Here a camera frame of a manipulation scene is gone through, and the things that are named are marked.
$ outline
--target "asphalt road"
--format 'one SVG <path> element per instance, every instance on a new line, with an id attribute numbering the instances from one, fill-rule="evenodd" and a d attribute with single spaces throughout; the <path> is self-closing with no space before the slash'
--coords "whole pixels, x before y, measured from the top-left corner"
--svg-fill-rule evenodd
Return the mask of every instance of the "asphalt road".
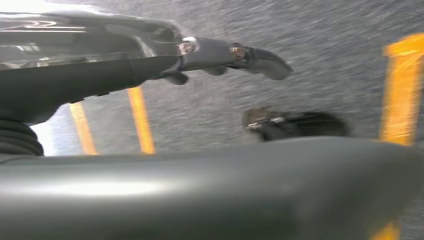
<path id="1" fill-rule="evenodd" d="M 125 14 L 175 20 L 196 36 L 274 51 L 294 68 L 294 75 L 284 81 L 230 71 L 220 77 L 192 72 L 184 86 L 164 80 L 143 84 L 159 153 L 252 143 L 255 139 L 241 127 L 241 114 L 258 106 L 332 112 L 348 121 L 355 136 L 377 138 L 388 68 L 383 48 L 424 32 L 422 0 L 51 2 L 92 4 Z M 126 91 L 89 98 L 82 104 L 100 154 L 140 152 Z M 69 106 L 62 107 L 41 128 L 48 154 L 83 153 Z M 418 128 L 418 146 L 422 146 L 423 131 Z M 422 214 L 424 197 L 402 220 L 403 240 L 423 238 Z"/>

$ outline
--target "gray asphalt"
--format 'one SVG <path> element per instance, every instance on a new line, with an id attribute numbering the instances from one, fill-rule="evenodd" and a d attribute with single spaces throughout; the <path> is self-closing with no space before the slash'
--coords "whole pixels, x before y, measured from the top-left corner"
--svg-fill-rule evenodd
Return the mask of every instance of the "gray asphalt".
<path id="1" fill-rule="evenodd" d="M 424 32 L 423 0 L 56 0 L 125 14 L 171 19 L 197 36 L 274 51 L 295 69 L 284 81 L 230 71 L 221 77 L 190 73 L 187 85 L 143 84 L 160 153 L 255 141 L 241 113 L 258 106 L 282 111 L 328 111 L 345 118 L 356 136 L 377 138 L 388 60 L 383 47 Z M 83 102 L 101 154 L 139 153 L 125 91 Z M 68 106 L 47 123 L 52 154 L 80 154 Z M 424 128 L 417 145 L 424 146 Z M 424 236 L 424 196 L 402 219 L 402 239 Z"/>

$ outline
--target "yellow road marking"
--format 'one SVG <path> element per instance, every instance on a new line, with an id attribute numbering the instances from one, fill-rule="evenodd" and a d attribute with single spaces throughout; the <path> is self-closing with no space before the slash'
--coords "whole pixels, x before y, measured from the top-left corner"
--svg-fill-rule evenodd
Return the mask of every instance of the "yellow road marking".
<path id="1" fill-rule="evenodd" d="M 89 123 L 84 113 L 83 105 L 79 102 L 69 105 L 70 112 L 75 122 L 76 132 L 82 145 L 82 150 L 87 155 L 97 155 L 96 147 L 90 132 Z"/>
<path id="2" fill-rule="evenodd" d="M 150 130 L 149 118 L 141 87 L 128 89 L 128 97 L 131 104 L 132 115 L 134 117 L 141 152 L 144 154 L 154 154 L 156 153 L 155 143 Z"/>
<path id="3" fill-rule="evenodd" d="M 390 57 L 385 86 L 380 140 L 414 144 L 422 92 L 424 34 L 408 36 L 385 49 Z M 400 228 L 393 222 L 372 240 L 398 240 Z"/>

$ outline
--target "bolt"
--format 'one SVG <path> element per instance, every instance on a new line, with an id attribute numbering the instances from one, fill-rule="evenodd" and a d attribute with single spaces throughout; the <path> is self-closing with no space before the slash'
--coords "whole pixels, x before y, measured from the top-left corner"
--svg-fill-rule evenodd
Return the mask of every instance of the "bolt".
<path id="1" fill-rule="evenodd" d="M 190 41 L 185 41 L 179 45 L 179 48 L 183 54 L 194 52 L 196 44 Z"/>
<path id="2" fill-rule="evenodd" d="M 237 60 L 244 59 L 246 57 L 246 54 L 247 54 L 246 48 L 244 48 L 243 46 L 241 46 L 239 44 L 234 44 L 230 48 L 230 52 L 231 52 L 232 56 Z"/>

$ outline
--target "chrome part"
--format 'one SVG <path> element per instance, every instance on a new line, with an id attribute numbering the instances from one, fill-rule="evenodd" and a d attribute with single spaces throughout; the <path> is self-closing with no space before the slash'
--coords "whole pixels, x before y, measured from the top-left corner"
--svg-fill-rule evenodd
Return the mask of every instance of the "chrome part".
<path id="1" fill-rule="evenodd" d="M 246 48 L 239 43 L 234 43 L 233 46 L 230 48 L 230 52 L 236 60 L 242 60 L 247 55 Z"/>

